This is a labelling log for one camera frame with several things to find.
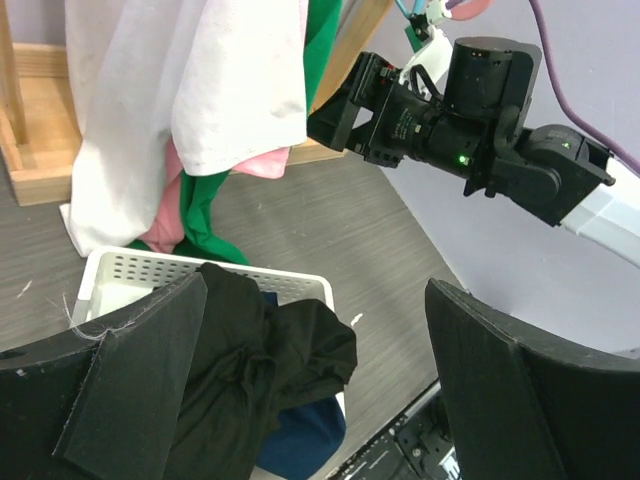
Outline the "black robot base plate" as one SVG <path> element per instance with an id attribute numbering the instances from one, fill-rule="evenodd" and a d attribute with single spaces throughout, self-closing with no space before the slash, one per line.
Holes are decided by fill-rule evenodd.
<path id="1" fill-rule="evenodd" d="M 457 480 L 462 477 L 441 385 L 434 382 L 332 471 L 329 479 Z"/>

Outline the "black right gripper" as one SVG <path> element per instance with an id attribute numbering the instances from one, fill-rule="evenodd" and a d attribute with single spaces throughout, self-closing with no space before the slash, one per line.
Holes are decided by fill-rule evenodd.
<path id="1" fill-rule="evenodd" d="M 307 120 L 307 136 L 334 151 L 349 150 L 365 162 L 397 168 L 404 156 L 395 146 L 395 125 L 414 97 L 399 81 L 399 69 L 376 53 L 361 53 L 351 74 L 352 85 L 340 87 Z M 354 127 L 360 110 L 371 113 Z"/>

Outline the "navy blue t shirt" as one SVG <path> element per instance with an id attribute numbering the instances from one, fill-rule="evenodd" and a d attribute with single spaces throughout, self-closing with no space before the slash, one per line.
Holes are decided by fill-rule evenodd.
<path id="1" fill-rule="evenodd" d="M 269 319 L 278 307 L 277 295 L 263 293 L 268 305 Z M 327 340 L 325 350 L 335 350 L 339 359 L 357 366 L 356 336 L 353 330 L 342 326 L 336 339 Z M 297 354 L 282 353 L 281 347 L 269 346 L 267 352 L 276 361 L 276 385 L 283 387 L 302 368 Z M 305 404 L 282 408 L 278 414 L 278 426 L 264 440 L 256 466 L 285 479 L 309 479 L 338 450 L 346 432 L 344 401 L 326 397 Z"/>

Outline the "pink plastic hanger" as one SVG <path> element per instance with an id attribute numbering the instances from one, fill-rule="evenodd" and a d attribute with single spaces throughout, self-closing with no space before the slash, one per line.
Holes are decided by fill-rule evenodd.
<path id="1" fill-rule="evenodd" d="M 493 4 L 493 0 L 451 1 L 450 4 L 451 19 L 462 22 L 484 13 Z"/>

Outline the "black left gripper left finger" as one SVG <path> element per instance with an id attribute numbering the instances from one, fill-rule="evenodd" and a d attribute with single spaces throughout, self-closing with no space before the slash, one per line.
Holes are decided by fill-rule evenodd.
<path id="1" fill-rule="evenodd" d="M 2 478 L 162 478 L 206 296 L 190 274 L 3 352 Z"/>

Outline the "black t shirt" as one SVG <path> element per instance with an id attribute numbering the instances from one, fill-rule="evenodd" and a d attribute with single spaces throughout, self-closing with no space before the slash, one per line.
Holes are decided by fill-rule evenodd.
<path id="1" fill-rule="evenodd" d="M 283 407 L 335 397 L 349 383 L 355 369 L 323 343 L 351 328 L 317 299 L 278 306 L 267 319 L 254 280 L 212 263 L 198 271 L 206 306 L 164 476 L 248 479 Z M 302 363 L 281 388 L 269 346 Z"/>

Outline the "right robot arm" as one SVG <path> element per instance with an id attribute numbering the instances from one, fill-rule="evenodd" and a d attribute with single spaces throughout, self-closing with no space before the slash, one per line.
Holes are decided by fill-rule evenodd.
<path id="1" fill-rule="evenodd" d="M 428 164 L 461 178 L 465 196 L 504 196 L 637 264 L 638 181 L 594 135 L 524 124 L 541 58 L 532 44 L 441 32 L 403 67 L 364 52 L 307 132 L 381 167 Z"/>

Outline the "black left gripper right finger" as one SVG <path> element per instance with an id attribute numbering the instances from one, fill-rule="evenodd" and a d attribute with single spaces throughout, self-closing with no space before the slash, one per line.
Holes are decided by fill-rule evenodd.
<path id="1" fill-rule="evenodd" d="M 465 479 L 636 479 L 639 362 L 432 279 L 430 342 Z"/>

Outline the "light blue metal-hook hanger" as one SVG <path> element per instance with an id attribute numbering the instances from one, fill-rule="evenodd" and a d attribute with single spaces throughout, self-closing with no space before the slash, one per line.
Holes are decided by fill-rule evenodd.
<path id="1" fill-rule="evenodd" d="M 426 8 L 426 0 L 414 0 L 412 5 L 408 5 L 405 0 L 395 0 L 395 5 L 401 14 L 409 20 L 411 17 L 423 14 Z"/>

